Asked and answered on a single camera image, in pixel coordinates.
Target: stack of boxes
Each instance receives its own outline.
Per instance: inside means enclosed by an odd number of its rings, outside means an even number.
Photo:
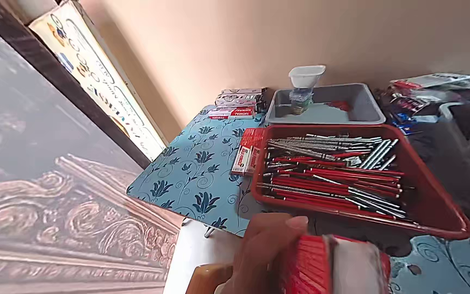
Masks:
[[[209,112],[211,119],[234,119],[255,117],[266,109],[262,98],[264,89],[223,90],[215,99],[215,109]]]

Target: red tray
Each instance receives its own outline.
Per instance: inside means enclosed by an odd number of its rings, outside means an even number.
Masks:
[[[407,203],[406,210],[412,219],[419,223],[413,224],[404,221],[387,220],[375,216],[363,216],[349,211],[341,211],[309,204],[291,203],[270,197],[263,197],[261,188],[257,183],[262,182],[264,171],[264,156],[261,152],[253,174],[251,192],[255,200],[306,210],[314,210],[333,215],[339,215],[363,221],[387,224],[398,228],[416,231],[423,234],[434,235],[451,240],[461,240],[470,237],[470,222],[454,204],[451,196],[434,178],[426,164],[420,159],[416,151],[409,144],[407,138],[395,127],[390,125],[271,125],[264,130],[264,141],[270,138],[304,136],[307,133],[321,136],[332,136],[349,133],[351,137],[382,137],[384,139],[399,139],[394,151],[396,163],[400,170],[405,172],[404,183],[415,187],[418,194],[414,199],[404,198]]]

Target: poster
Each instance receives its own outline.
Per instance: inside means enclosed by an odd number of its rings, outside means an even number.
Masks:
[[[82,17],[66,1],[34,20],[33,30],[134,144],[154,160],[166,147]]]

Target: finger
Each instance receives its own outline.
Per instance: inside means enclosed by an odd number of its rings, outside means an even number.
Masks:
[[[241,272],[267,266],[278,253],[293,244],[308,229],[308,218],[299,216],[275,224],[252,237],[246,244],[240,264]]]
[[[263,230],[275,226],[278,223],[285,222],[290,218],[292,218],[290,214],[280,212],[258,213],[254,215],[246,228],[239,250],[233,259],[233,270],[237,271],[239,269],[241,254],[244,252],[246,244],[252,237],[258,235]]]
[[[258,213],[251,218],[244,233],[244,238],[249,237],[249,240],[264,229],[274,226],[279,222],[284,222],[290,218],[292,218],[290,214],[282,212]]]

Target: fingernail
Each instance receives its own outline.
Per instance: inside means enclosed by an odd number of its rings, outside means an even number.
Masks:
[[[298,216],[294,218],[290,218],[286,221],[286,224],[293,229],[304,229],[308,225],[308,217],[306,216]]]

